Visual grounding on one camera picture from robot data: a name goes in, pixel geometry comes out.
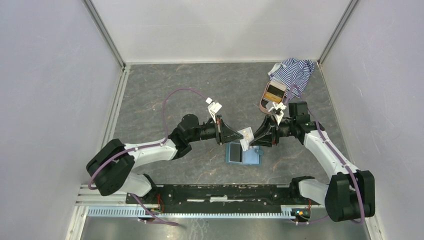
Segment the white credit card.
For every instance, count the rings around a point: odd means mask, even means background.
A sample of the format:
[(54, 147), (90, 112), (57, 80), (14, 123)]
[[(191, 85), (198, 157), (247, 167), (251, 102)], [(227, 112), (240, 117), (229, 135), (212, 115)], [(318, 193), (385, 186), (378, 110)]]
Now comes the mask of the white credit card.
[(254, 140), (254, 133), (251, 127), (247, 127), (238, 131), (242, 135), (242, 139), (239, 140), (241, 149), (243, 152), (248, 151), (251, 148), (251, 142)]

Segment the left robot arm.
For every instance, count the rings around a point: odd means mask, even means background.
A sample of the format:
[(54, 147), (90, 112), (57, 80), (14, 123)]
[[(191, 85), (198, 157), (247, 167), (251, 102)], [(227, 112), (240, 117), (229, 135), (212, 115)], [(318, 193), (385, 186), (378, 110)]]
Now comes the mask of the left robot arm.
[(200, 124), (196, 115), (187, 114), (166, 138), (143, 144), (110, 140), (86, 165), (90, 175), (88, 188), (98, 190), (102, 196), (119, 191), (135, 194), (145, 204), (151, 204), (157, 198), (157, 190), (146, 174), (135, 173), (136, 168), (180, 159), (192, 150), (192, 142), (215, 139), (223, 145), (243, 137), (221, 115)]

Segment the striped blue white cloth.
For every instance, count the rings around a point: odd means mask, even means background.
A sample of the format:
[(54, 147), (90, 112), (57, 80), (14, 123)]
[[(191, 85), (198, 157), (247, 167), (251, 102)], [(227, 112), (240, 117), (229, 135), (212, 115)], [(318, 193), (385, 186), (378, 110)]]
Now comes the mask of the striped blue white cloth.
[(275, 63), (267, 75), (271, 81), (284, 84), (287, 92), (291, 91), (291, 100), (300, 98), (314, 70), (315, 63), (310, 59), (288, 58)]

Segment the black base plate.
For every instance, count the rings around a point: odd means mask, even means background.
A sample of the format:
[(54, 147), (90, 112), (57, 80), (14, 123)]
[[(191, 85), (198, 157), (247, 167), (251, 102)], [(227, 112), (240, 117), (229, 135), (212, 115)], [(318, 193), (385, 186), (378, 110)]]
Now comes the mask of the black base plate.
[(315, 207), (289, 185), (164, 184), (140, 198), (145, 205), (164, 206), (166, 214), (279, 213), (281, 206)]

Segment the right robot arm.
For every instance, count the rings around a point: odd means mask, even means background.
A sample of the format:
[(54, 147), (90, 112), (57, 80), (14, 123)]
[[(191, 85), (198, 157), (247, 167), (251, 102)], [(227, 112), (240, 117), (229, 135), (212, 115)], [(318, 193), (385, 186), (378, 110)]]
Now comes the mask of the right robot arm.
[(289, 199), (302, 204), (307, 199), (325, 207), (334, 222), (362, 223), (376, 213), (375, 178), (360, 170), (332, 143), (325, 128), (312, 120), (305, 101), (285, 105), (270, 101), (267, 116), (253, 134), (251, 146), (276, 146), (281, 138), (294, 137), (309, 150), (326, 172), (329, 183), (312, 176), (295, 177), (290, 183)]

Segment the pink card box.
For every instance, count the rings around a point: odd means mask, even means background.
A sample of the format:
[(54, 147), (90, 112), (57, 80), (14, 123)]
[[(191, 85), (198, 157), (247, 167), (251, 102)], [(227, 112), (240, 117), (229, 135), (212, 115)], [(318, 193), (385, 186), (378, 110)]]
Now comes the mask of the pink card box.
[(283, 100), (285, 100), (287, 89), (288, 88), (282, 83), (272, 80), (269, 81), (266, 84), (261, 100), (259, 101), (259, 109), (263, 113), (269, 115), (270, 113), (267, 111), (266, 105), (269, 102), (281, 103)]

